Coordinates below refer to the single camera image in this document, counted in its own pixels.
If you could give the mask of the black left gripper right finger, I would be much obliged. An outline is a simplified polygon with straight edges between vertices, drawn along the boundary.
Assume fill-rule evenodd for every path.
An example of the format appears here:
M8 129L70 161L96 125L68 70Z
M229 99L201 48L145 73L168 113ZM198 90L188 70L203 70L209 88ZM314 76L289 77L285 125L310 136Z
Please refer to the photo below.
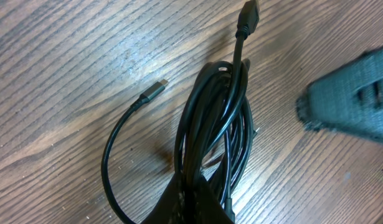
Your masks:
M234 224L214 197L204 176L199 178L194 189L194 200L196 224Z

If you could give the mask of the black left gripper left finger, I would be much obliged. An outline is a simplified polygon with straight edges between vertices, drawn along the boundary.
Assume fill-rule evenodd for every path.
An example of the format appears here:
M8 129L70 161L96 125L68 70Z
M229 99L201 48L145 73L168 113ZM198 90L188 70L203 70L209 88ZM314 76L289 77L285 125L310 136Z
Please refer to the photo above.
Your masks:
M174 174L161 198L142 224L182 224L184 221L182 177Z

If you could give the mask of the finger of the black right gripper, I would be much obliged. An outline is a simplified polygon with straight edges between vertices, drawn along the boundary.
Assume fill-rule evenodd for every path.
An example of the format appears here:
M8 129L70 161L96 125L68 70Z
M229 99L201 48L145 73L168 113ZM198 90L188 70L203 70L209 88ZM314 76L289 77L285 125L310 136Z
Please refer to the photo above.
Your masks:
M296 113L307 130L383 144L383 46L311 82L296 101Z

